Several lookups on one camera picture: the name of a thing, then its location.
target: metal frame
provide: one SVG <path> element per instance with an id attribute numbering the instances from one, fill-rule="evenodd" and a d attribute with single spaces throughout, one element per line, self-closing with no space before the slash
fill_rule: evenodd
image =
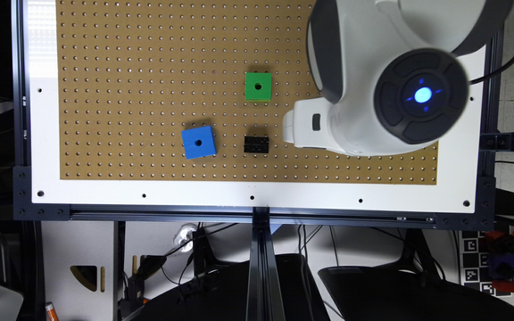
<path id="1" fill-rule="evenodd" d="M 13 75 L 15 93 L 16 168 L 13 180 L 13 216 L 19 220 L 144 220 L 144 221 L 223 221 L 252 222 L 251 207 L 196 206 L 111 206 L 44 204 L 31 201 L 30 128 L 27 62 L 23 53 L 23 2 L 13 7 Z M 502 31 L 487 46 L 485 73 L 501 65 Z M 482 104 L 481 133 L 496 132 L 500 77 L 485 82 Z M 488 230 L 494 216 L 494 152 L 481 152 L 477 166 L 475 211 L 468 213 L 400 212 L 383 210 L 318 210 L 271 208 L 273 224 L 326 224 L 342 226 L 381 226 L 404 228 L 436 228 Z"/>

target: pegboard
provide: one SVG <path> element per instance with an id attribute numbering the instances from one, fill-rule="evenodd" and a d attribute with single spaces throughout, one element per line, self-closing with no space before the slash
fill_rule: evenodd
<path id="1" fill-rule="evenodd" d="M 435 185 L 438 144 L 349 157 L 282 139 L 294 102 L 319 96 L 309 72 L 312 1 L 58 1 L 61 179 Z M 269 72 L 269 103 L 245 73 Z M 180 132 L 212 126 L 217 154 L 186 160 Z M 268 136 L 246 154 L 244 136 Z"/>

